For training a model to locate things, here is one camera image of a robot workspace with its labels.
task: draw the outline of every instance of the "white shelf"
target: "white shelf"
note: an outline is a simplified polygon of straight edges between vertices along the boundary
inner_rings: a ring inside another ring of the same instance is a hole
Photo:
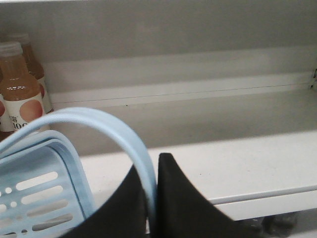
[[[127,122],[157,168],[172,153],[194,186],[235,220],[317,207],[317,94],[293,91],[102,110]],[[100,205],[131,163],[109,139],[56,125],[79,151]]]

